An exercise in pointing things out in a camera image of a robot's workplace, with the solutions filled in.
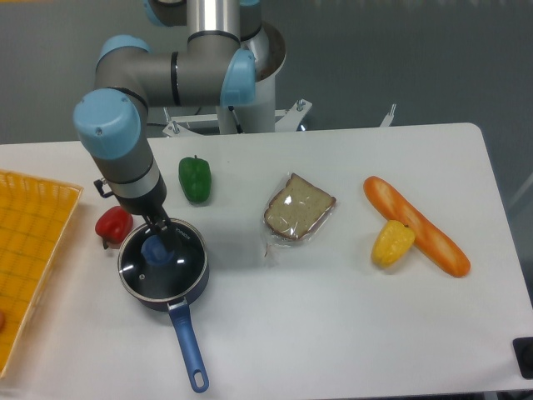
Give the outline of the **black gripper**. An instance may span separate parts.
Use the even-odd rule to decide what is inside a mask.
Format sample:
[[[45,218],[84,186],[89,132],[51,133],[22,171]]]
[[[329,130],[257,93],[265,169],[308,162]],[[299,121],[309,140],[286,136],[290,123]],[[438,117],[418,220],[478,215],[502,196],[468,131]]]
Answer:
[[[149,192],[140,197],[121,197],[115,194],[118,202],[128,212],[143,216],[146,225],[154,235],[159,235],[162,245],[167,253],[174,253],[178,247],[178,239],[172,225],[163,227],[163,220],[167,219],[167,212],[163,203],[167,197],[167,186],[162,176]]]

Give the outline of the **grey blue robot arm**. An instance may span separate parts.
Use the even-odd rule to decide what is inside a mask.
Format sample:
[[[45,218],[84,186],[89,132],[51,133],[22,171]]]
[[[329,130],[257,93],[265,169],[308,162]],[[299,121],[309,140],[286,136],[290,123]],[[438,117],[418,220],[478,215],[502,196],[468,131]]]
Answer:
[[[154,53],[141,39],[108,39],[95,84],[74,108],[78,137],[120,205],[143,217],[167,251],[180,246],[163,203],[167,190],[147,141],[152,107],[243,106],[256,96],[257,70],[243,42],[262,26],[257,1],[147,1],[149,18],[184,26],[184,52]]]

